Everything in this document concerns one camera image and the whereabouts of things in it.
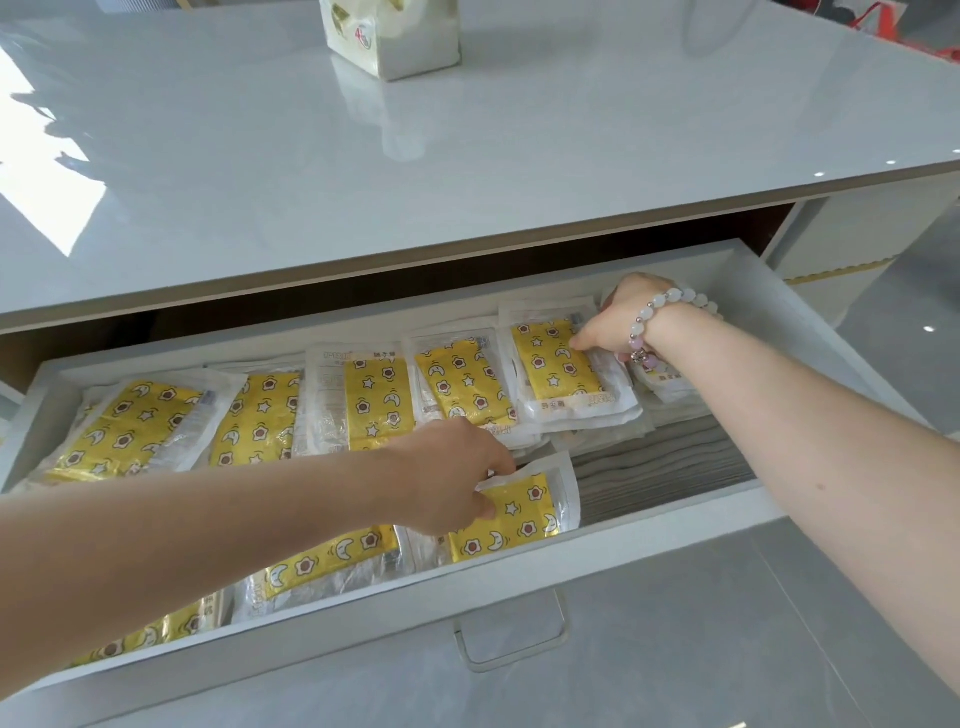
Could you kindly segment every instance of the packet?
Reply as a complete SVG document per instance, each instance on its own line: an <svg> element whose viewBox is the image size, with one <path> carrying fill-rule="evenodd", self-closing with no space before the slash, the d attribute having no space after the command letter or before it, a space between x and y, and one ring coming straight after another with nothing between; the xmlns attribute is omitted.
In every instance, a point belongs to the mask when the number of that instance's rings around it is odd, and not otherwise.
<svg viewBox="0 0 960 728"><path fill-rule="evenodd" d="M624 425L553 432L550 435L550 442L557 452L565 450L570 453L570 457L577 457L610 448L628 440L636 440L655 429L653 417L647 409L644 409L642 415Z"/></svg>
<svg viewBox="0 0 960 728"><path fill-rule="evenodd" d="M568 452L535 460L477 490L496 506L492 521L474 521L441 538L408 529L417 571L435 569L542 541L580 525L580 491Z"/></svg>
<svg viewBox="0 0 960 728"><path fill-rule="evenodd" d="M658 361L656 367L645 362L631 361L629 368L634 380L643 384L665 404L688 397L700 398L693 383L665 361Z"/></svg>
<svg viewBox="0 0 960 728"><path fill-rule="evenodd" d="M226 600L222 592L205 596L183 609L153 621L138 632L105 644L100 649L74 660L70 666L79 667L134 652L138 649L167 644L184 637L209 632L224 623Z"/></svg>
<svg viewBox="0 0 960 728"><path fill-rule="evenodd" d="M406 363L396 345L320 345L306 353L294 456L375 449L412 431ZM375 525L258 571L240 587L234 618L272 614L413 570L404 529Z"/></svg>
<svg viewBox="0 0 960 728"><path fill-rule="evenodd" d="M403 340L410 366L414 415L420 423L466 417L512 450L535 448L543 437L521 425L508 392L493 316L415 331Z"/></svg>
<svg viewBox="0 0 960 728"><path fill-rule="evenodd" d="M57 486L187 471L209 445L245 378L208 369L124 379L67 440L27 477L28 486Z"/></svg>
<svg viewBox="0 0 960 728"><path fill-rule="evenodd" d="M514 367L522 423L544 432L622 425L639 416L626 369L609 352L577 352L570 339L597 313L593 298L500 305L500 349Z"/></svg>
<svg viewBox="0 0 960 728"><path fill-rule="evenodd" d="M211 366L247 375L213 438L211 466L255 465L293 457L304 363L301 353Z"/></svg>

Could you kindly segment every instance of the red object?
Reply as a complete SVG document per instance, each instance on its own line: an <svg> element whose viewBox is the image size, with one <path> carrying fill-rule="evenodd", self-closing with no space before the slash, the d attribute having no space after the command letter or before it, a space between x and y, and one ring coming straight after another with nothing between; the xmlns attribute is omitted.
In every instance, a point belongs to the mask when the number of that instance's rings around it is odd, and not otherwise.
<svg viewBox="0 0 960 728"><path fill-rule="evenodd" d="M865 27L867 23L875 22L875 29L868 29ZM922 45L917 43L910 43L905 40L900 39L900 34L897 32L897 13L894 8L886 3L874 3L870 8L867 9L860 17L858 17L853 23L851 23L851 28L854 28L858 31L863 31L864 33L870 33L873 36L883 38L884 40L889 40L892 43L899 43L900 45L905 45L908 48L913 48L916 51L922 51L927 53L930 56L936 56L937 58L942 58L945 61L952 61L954 63L960 63L960 48L944 48L940 51L934 51L930 48L924 48Z"/></svg>

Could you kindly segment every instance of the beaded bracelet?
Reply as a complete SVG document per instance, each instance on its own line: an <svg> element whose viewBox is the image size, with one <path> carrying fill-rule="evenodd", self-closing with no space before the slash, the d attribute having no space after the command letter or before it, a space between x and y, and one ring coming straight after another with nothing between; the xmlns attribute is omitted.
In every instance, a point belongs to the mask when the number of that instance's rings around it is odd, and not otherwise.
<svg viewBox="0 0 960 728"><path fill-rule="evenodd" d="M646 330L646 323L654 317L658 308L663 308L668 303L680 302L692 303L697 308L705 308L710 314L723 319L723 316L717 313L717 304L713 301L708 301L704 294L697 293L692 288L685 288L683 290L680 288L671 288L665 293L658 293L648 304L640 309L636 320L633 325L630 326L630 348L634 350L630 358L634 362L643 364L648 369L653 369L657 372L662 372L666 368L666 364L660 361L657 356L644 345L643 332Z"/></svg>

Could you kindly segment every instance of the glossy table top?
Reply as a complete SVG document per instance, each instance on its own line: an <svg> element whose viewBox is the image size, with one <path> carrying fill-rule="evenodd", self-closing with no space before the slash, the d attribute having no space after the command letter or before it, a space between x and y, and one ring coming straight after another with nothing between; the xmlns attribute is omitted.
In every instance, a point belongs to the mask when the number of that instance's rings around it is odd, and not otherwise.
<svg viewBox="0 0 960 728"><path fill-rule="evenodd" d="M943 61L762 0L544 7L462 3L463 65L389 85L315 2L0 25L0 331L960 167Z"/></svg>

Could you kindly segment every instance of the white cabinet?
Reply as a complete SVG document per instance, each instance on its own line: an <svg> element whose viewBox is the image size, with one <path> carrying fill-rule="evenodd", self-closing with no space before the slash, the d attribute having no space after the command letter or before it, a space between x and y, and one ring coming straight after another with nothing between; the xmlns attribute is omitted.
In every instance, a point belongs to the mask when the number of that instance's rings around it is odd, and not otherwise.
<svg viewBox="0 0 960 728"><path fill-rule="evenodd" d="M706 291L729 321L854 390L919 419L753 253L739 241L729 241L48 362L0 450L0 482L9 488L65 437L85 386L151 371L300 352L323 340L396 338L408 328L494 313L498 302L508 298L598 294L632 270L680 279ZM781 515L756 481L742 483L597 523L490 560L415 574L61 672L0 703L0 724L86 725L451 619Z"/></svg>

